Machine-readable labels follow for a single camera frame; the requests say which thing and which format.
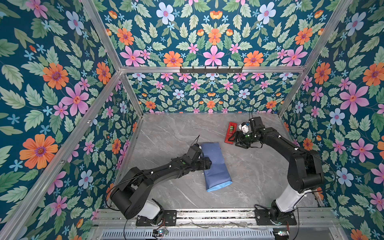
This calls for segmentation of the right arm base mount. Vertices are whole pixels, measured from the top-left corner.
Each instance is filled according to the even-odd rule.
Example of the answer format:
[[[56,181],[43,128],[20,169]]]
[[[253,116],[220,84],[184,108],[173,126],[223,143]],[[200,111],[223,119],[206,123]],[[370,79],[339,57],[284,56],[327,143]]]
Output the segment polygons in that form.
[[[273,200],[270,207],[255,204],[255,219],[259,226],[267,225],[289,225],[296,226],[297,220],[294,215],[294,210],[282,212],[277,205],[277,201]]]

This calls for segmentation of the red tape dispenser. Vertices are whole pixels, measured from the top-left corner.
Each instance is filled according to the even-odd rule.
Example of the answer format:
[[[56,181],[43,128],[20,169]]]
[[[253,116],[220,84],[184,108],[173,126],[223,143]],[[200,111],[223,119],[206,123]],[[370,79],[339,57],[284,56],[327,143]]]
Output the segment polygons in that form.
[[[229,125],[228,125],[228,128],[227,128],[227,133],[226,133],[226,137],[225,137],[225,143],[227,144],[230,144],[229,143],[229,137],[236,133],[237,131],[237,124],[236,123],[233,123],[233,122],[230,122]]]

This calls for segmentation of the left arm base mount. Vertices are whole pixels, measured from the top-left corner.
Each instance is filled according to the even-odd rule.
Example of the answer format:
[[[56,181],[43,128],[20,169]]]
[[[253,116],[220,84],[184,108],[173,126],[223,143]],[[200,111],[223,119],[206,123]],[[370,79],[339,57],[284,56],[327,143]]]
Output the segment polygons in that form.
[[[138,213],[137,227],[173,227],[177,221],[177,210],[165,210],[154,199],[147,200],[143,209]]]

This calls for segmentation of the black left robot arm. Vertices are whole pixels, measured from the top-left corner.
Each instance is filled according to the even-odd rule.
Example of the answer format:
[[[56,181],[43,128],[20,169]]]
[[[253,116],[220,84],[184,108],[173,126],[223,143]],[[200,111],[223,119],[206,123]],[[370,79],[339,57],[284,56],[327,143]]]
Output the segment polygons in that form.
[[[169,163],[160,167],[130,169],[113,188],[110,199],[123,216],[130,220],[144,208],[151,190],[156,185],[179,179],[190,172],[209,170],[211,166],[210,158],[204,156],[198,144],[194,144],[186,154],[172,158]]]

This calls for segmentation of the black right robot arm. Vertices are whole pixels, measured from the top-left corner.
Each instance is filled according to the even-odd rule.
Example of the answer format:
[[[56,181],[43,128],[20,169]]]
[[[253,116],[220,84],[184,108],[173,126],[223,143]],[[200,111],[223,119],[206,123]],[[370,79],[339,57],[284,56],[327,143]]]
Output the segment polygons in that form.
[[[260,117],[242,123],[238,130],[229,127],[228,134],[228,142],[237,147],[250,149],[254,148],[254,143],[260,143],[270,146],[288,161],[288,186],[271,204],[271,217],[278,219],[290,214],[305,195],[323,184],[325,177],[320,155],[295,145],[276,129],[265,127]]]

